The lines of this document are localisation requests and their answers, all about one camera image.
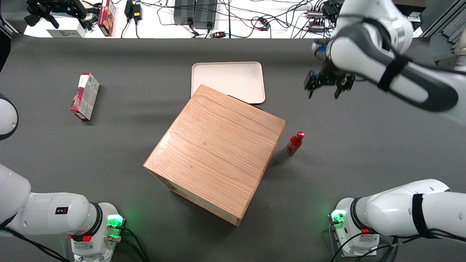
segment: wooden box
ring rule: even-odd
[[[285,126],[201,85],[144,167],[173,192],[238,226]]]

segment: green indicator light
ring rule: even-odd
[[[340,224],[343,223],[343,220],[346,217],[346,211],[337,209],[334,210],[330,216],[332,217],[334,224]]]
[[[115,214],[107,217],[107,226],[120,227],[123,225],[123,217]]]

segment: red box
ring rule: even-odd
[[[100,8],[99,21],[97,25],[102,30],[104,36],[112,36],[113,25],[115,24],[115,6],[111,0],[102,0]]]

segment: white box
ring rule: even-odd
[[[66,38],[82,38],[86,34],[86,29],[82,28],[78,19],[71,17],[55,17],[58,24],[58,29],[48,22],[47,32],[52,37],[66,37]]]

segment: warning label sticker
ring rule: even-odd
[[[360,242],[365,242],[365,243],[375,242],[375,241],[377,241],[377,236],[374,236],[374,235],[362,235],[361,237],[359,237],[359,241]]]
[[[94,244],[92,242],[75,242],[75,249],[76,250],[89,250],[94,249]]]

